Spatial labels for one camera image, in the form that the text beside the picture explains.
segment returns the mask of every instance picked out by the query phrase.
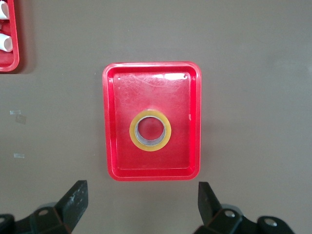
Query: screw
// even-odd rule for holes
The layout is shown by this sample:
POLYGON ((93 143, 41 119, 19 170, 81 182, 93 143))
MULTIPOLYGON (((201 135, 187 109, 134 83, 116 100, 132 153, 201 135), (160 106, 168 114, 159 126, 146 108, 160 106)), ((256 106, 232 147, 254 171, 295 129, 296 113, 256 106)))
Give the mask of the screw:
POLYGON ((224 213, 229 218, 234 218, 235 217, 235 214, 234 214, 233 211, 225 211, 224 213))
POLYGON ((49 213, 48 210, 42 210, 42 211, 39 212, 38 215, 42 216, 42 215, 46 215, 47 213, 49 213))
POLYGON ((272 226, 272 227, 276 227, 277 226, 277 223, 273 219, 271 219, 271 218, 264 219, 264 222, 266 224, 272 226))

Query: red plastic tray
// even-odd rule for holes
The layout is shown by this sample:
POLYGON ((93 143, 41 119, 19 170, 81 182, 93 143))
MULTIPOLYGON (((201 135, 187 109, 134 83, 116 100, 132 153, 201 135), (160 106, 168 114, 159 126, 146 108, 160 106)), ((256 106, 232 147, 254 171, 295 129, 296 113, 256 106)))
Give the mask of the red plastic tray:
POLYGON ((0 33, 6 34, 12 38, 13 50, 12 52, 0 50, 0 72, 10 72, 14 70, 20 62, 14 2, 13 0, 5 1, 8 3, 10 19, 0 19, 0 24, 2 25, 0 33))
POLYGON ((187 180, 198 174, 201 71, 196 64, 113 63, 103 72, 103 94, 107 166, 112 178, 187 180), (168 141, 152 147, 141 144, 135 129, 154 141, 165 132, 168 141))

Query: tape roll center hole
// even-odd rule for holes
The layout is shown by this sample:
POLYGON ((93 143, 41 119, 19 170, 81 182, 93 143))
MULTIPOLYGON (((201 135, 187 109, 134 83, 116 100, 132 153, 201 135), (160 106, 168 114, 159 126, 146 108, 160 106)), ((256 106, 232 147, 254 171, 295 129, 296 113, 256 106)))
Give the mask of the tape roll center hole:
POLYGON ((155 116, 146 116, 136 124, 136 138, 147 146, 159 144, 165 137, 166 129, 164 123, 155 116))

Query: tape roll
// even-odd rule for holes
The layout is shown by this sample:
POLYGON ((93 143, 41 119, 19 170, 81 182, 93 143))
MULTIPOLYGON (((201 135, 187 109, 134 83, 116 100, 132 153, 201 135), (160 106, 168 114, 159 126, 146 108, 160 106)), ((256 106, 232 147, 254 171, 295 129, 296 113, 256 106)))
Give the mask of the tape roll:
POLYGON ((163 113, 156 110, 145 110, 134 117, 130 124, 129 133, 134 145, 144 151, 151 152, 160 150, 168 143, 171 137, 171 125, 169 120, 163 113), (148 140, 142 137, 138 130, 138 125, 142 120, 146 118, 156 118, 162 123, 164 130, 160 137, 153 140, 148 140))

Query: white cylindrical object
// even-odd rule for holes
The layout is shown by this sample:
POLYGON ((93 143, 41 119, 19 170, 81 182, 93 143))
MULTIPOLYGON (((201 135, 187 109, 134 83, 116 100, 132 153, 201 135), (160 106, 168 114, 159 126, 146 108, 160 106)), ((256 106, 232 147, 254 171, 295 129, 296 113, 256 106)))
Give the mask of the white cylindrical object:
POLYGON ((12 38, 0 33, 0 50, 11 52, 13 50, 12 38))
POLYGON ((0 20, 9 20, 9 6, 5 1, 0 1, 0 20))

